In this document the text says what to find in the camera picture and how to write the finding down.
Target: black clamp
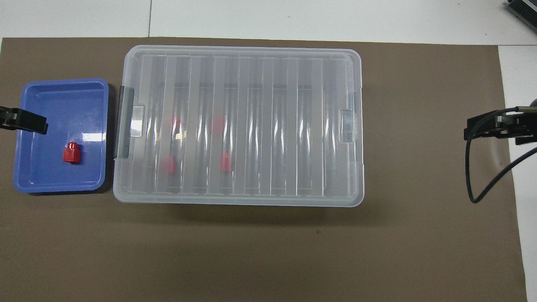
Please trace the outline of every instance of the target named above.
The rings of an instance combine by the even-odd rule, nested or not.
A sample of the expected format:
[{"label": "black clamp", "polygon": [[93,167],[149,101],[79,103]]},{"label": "black clamp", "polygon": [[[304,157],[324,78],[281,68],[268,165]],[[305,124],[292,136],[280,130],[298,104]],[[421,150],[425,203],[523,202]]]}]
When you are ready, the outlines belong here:
[{"label": "black clamp", "polygon": [[[515,138],[517,145],[537,142],[537,106],[532,103],[530,107],[518,108],[522,113],[511,115],[501,113],[495,119],[483,121],[482,125],[476,129],[476,135],[473,138]],[[496,111],[469,118],[466,123],[465,140],[468,140],[470,131],[480,120],[494,112]]]},{"label": "black clamp", "polygon": [[0,128],[47,134],[47,118],[20,108],[0,106]]}]

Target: brown paper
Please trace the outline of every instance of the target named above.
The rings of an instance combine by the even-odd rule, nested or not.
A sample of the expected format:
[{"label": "brown paper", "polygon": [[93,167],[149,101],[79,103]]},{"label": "brown paper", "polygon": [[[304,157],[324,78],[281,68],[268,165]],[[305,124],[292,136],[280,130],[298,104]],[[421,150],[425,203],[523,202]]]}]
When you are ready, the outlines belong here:
[{"label": "brown paper", "polygon": [[[0,101],[18,107],[23,86],[38,80],[100,77],[117,92],[138,44],[355,49],[364,202],[122,204],[107,187],[33,196],[12,185],[16,132],[0,131],[2,301],[526,300],[511,175],[479,204],[465,187],[466,119],[505,107],[497,47],[4,38]],[[508,164],[507,141],[476,140],[471,159],[477,192]]]}]

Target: red bottle cap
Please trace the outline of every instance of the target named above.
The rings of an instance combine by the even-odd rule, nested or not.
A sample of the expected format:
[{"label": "red bottle cap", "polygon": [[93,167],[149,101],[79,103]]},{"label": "red bottle cap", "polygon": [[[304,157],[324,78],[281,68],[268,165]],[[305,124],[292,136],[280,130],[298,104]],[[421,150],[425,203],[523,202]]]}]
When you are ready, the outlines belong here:
[{"label": "red bottle cap", "polygon": [[171,131],[177,133],[181,127],[181,119],[178,116],[172,117]]},{"label": "red bottle cap", "polygon": [[220,156],[220,171],[231,171],[231,157],[229,156],[229,152],[222,152],[222,155]]},{"label": "red bottle cap", "polygon": [[175,174],[176,167],[175,167],[175,160],[173,159],[173,155],[170,154],[170,159],[168,162],[168,174]]},{"label": "red bottle cap", "polygon": [[63,161],[70,163],[80,163],[80,149],[78,149],[78,144],[75,142],[70,142],[67,144],[67,148],[63,150]]},{"label": "red bottle cap", "polygon": [[214,116],[211,123],[211,133],[223,134],[226,128],[226,119],[224,116]]}]

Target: clear plastic box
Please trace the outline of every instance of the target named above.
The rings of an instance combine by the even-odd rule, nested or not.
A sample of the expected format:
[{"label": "clear plastic box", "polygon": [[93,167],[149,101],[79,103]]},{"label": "clear plastic box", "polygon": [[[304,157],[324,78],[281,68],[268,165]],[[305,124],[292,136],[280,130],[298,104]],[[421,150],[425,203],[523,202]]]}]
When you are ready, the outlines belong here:
[{"label": "clear plastic box", "polygon": [[123,86],[113,187],[122,202],[364,198],[353,50],[138,45]]}]

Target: white table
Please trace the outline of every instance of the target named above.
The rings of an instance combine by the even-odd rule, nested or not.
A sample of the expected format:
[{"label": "white table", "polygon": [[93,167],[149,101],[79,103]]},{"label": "white table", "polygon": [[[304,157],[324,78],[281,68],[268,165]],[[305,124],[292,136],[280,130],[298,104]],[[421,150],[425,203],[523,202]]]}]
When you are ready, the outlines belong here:
[{"label": "white table", "polygon": [[[0,1],[0,39],[147,36],[500,45],[506,107],[537,98],[537,33],[502,0]],[[511,159],[534,146],[510,141]],[[534,156],[513,170],[528,301],[537,301],[536,167]]]}]

